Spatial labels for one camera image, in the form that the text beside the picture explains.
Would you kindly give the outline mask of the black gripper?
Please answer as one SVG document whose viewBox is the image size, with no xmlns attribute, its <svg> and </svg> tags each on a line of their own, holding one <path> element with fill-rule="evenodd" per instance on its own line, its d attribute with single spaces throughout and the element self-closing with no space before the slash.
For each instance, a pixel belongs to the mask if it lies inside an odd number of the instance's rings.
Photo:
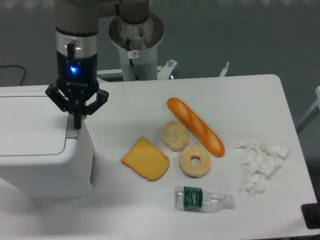
<svg viewBox="0 0 320 240">
<path fill-rule="evenodd" d="M 97 81 L 98 31 L 55 30 L 58 78 L 45 93 L 63 112 L 92 115 L 109 98 Z"/>
</svg>

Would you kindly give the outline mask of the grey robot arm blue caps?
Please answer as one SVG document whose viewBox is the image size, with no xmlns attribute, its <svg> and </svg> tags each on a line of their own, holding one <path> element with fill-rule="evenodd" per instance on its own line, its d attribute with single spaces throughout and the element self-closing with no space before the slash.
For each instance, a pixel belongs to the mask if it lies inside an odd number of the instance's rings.
<svg viewBox="0 0 320 240">
<path fill-rule="evenodd" d="M 108 99 L 97 80 L 100 17 L 113 17 L 109 35 L 124 50 L 124 63 L 133 78 L 157 77 L 156 66 L 132 54 L 153 49 L 163 36 L 163 24 L 150 12 L 147 0 L 57 0 L 54 4 L 58 78 L 46 94 L 62 111 L 81 120 Z"/>
</svg>

